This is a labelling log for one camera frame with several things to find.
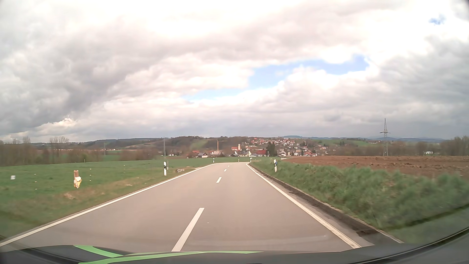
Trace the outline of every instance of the green stripe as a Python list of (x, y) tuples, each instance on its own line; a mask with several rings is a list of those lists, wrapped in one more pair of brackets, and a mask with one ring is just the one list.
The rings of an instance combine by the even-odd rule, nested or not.
[(132, 260), (144, 260), (160, 257), (169, 257), (169, 256), (184, 256), (184, 255), (194, 255), (194, 254), (203, 254), (203, 252), (177, 252), (177, 253), (168, 253), (168, 254), (159, 254), (159, 255), (146, 255), (146, 256), (123, 256), (118, 258), (108, 258), (97, 261), (82, 262), (79, 264), (109, 264), (116, 262), (132, 261)]
[(83, 250), (86, 250), (86, 251), (88, 251), (88, 252), (91, 252), (91, 253), (94, 253), (94, 254), (98, 254), (98, 255), (101, 255), (101, 256), (106, 256), (106, 257), (117, 257), (117, 256), (121, 256), (120, 254), (108, 252), (108, 251), (105, 251), (105, 250), (102, 250), (102, 249), (98, 249), (98, 248), (95, 248), (95, 247), (92, 247), (92, 246), (84, 246), (84, 245), (74, 245), (74, 246), (75, 246), (76, 248), (83, 249)]

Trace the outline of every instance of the blue sky patch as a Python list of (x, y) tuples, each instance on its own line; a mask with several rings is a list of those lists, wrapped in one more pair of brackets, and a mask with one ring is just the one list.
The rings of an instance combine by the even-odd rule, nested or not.
[(441, 25), (441, 24), (444, 24), (446, 21), (446, 18), (445, 16), (443, 16), (442, 14), (440, 14), (438, 16), (438, 18), (430, 18), (430, 20), (428, 22), (430, 22), (431, 24), (434, 24), (434, 25)]
[(254, 69), (254, 74), (249, 77), (249, 86), (247, 88), (203, 90), (195, 94), (187, 94), (183, 96), (183, 98), (189, 101), (215, 99), (223, 96), (234, 96), (246, 90), (273, 87), (290, 75), (293, 69), (300, 66), (313, 67), (317, 70), (325, 70), (328, 74), (343, 75), (352, 71), (365, 70), (368, 63), (365, 61), (364, 56), (357, 55), (352, 60), (340, 64), (327, 63), (323, 60), (308, 60), (282, 65), (269, 65)]

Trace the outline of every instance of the windshield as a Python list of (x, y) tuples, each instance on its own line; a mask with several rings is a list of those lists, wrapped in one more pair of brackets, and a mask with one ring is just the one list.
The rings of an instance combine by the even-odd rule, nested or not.
[(4, 0), (0, 31), (0, 252), (469, 226), (465, 1)]

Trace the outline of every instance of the village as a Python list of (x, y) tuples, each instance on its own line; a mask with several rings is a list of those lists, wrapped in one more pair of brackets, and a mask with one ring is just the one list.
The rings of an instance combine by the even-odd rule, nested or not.
[(196, 158), (206, 157), (263, 157), (273, 156), (272, 153), (268, 153), (267, 146), (271, 143), (275, 146), (276, 156), (310, 156), (316, 157), (318, 155), (327, 155), (329, 147), (326, 144), (312, 144), (307, 143), (304, 140), (294, 139), (277, 139), (269, 140), (262, 138), (252, 138), (250, 142), (244, 142), (238, 144), (238, 146), (231, 147), (227, 150), (210, 150), (210, 151), (199, 151), (193, 150), (192, 156)]

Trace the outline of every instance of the road curve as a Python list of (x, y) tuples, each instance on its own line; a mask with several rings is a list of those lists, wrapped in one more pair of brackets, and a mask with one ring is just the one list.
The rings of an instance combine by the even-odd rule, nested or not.
[(246, 163), (215, 163), (0, 251), (64, 244), (131, 252), (351, 249)]

